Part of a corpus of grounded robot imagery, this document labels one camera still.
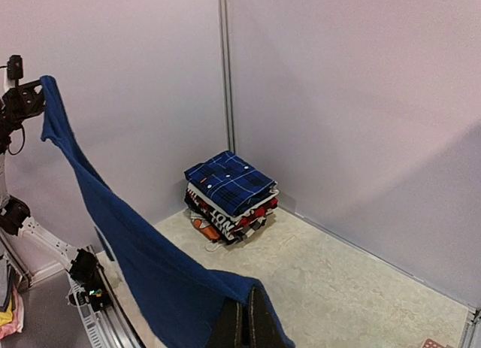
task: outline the blue cloth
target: blue cloth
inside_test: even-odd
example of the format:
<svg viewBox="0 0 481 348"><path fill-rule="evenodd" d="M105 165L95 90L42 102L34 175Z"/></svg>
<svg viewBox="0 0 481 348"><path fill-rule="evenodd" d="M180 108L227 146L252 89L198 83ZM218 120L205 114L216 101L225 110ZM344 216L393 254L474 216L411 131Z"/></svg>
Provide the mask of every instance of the blue cloth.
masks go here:
<svg viewBox="0 0 481 348"><path fill-rule="evenodd" d="M86 208L153 333L168 348L204 348L224 300L246 307L251 288L263 289L261 282L205 269L117 197L75 141L55 79L42 77L41 84L46 100L41 139L50 139L74 169ZM275 319L285 342L294 347Z"/></svg>
<svg viewBox="0 0 481 348"><path fill-rule="evenodd" d="M230 151L185 171L186 179L228 215L238 216L264 200L276 184Z"/></svg>

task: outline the stack of folded clothes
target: stack of folded clothes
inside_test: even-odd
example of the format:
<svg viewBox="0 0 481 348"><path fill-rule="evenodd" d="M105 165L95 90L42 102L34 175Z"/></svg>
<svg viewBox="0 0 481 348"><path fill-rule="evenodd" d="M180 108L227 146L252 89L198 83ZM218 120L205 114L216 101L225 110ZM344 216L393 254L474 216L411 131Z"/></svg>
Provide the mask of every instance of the stack of folded clothes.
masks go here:
<svg viewBox="0 0 481 348"><path fill-rule="evenodd" d="M192 224L211 241L247 239L277 207L277 183L230 151L184 174Z"/></svg>
<svg viewBox="0 0 481 348"><path fill-rule="evenodd" d="M0 258L0 339L23 329L23 301L14 280L13 268Z"/></svg>

